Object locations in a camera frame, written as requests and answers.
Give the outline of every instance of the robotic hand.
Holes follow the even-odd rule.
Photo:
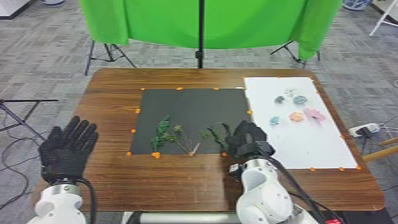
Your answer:
[[[78,211],[81,197],[76,182],[88,184],[83,179],[83,170],[96,141],[96,124],[88,124],[85,120],[80,122],[78,117],[72,117],[64,130],[60,127],[51,130],[48,140],[39,146],[40,175],[49,187],[40,193],[35,204],[37,217],[28,224],[85,223],[85,217]]]
[[[241,179],[243,195],[238,199],[236,213],[243,224],[318,224],[307,211],[293,204],[287,191],[277,180],[275,150],[266,142],[266,134],[254,123],[241,121],[225,143],[227,153],[234,159],[229,174]]]

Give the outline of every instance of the pink flower sticker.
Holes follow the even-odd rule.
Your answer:
[[[325,115],[319,113],[319,111],[318,110],[314,110],[314,109],[309,109],[309,108],[305,108],[303,109],[303,113],[305,113],[305,115],[312,118],[312,119],[316,119],[318,121],[323,121],[327,118],[325,118]]]

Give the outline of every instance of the white paper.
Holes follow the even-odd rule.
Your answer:
[[[245,78],[245,88],[254,123],[268,134],[268,142],[275,148],[273,157],[286,168],[355,168],[357,162],[316,93],[312,80],[307,77]],[[303,106],[295,105],[295,96],[286,96],[286,89],[295,89],[295,96],[307,98]],[[273,102],[277,96],[284,97],[282,104]],[[302,122],[289,120],[291,113],[303,113],[305,108],[319,111],[325,116],[323,121],[305,115]],[[271,127],[273,116],[280,117],[280,124]]]

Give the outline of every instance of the black glove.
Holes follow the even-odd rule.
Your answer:
[[[67,178],[69,181],[83,176],[87,158],[97,141],[96,124],[80,122],[72,117],[64,128],[53,127],[48,140],[39,147],[40,176],[49,184]]]
[[[263,153],[271,156],[275,150],[266,142],[268,136],[257,125],[247,121],[241,121],[232,135],[225,125],[223,128],[227,131],[227,154],[231,157],[234,159],[250,158],[252,156],[263,155]]]

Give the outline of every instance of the black mat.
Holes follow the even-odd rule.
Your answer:
[[[213,127],[223,139],[222,123],[234,130],[241,120],[250,119],[247,110],[245,93],[239,89],[145,90],[135,125],[131,153],[151,154],[151,139],[156,136],[158,123],[168,115],[170,128],[167,132],[174,134],[172,127],[181,125],[186,138],[191,139],[190,150],[200,142],[197,154],[218,154],[220,146],[211,136],[202,140],[200,131]],[[168,142],[158,151],[165,154],[186,153],[177,144]]]

